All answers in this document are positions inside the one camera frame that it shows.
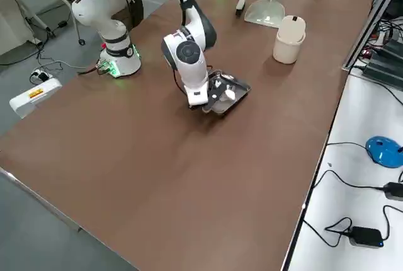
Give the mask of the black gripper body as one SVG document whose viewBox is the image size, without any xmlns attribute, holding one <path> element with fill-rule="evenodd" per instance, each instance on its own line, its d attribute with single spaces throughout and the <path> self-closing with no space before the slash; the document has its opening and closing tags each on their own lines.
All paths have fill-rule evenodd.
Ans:
<svg viewBox="0 0 403 271">
<path fill-rule="evenodd" d="M 202 106 L 202 111 L 210 112 L 214 104 L 219 101 L 226 90 L 227 86 L 225 83 L 220 84 L 218 87 L 213 86 L 213 88 L 208 91 L 208 101 Z"/>
</svg>

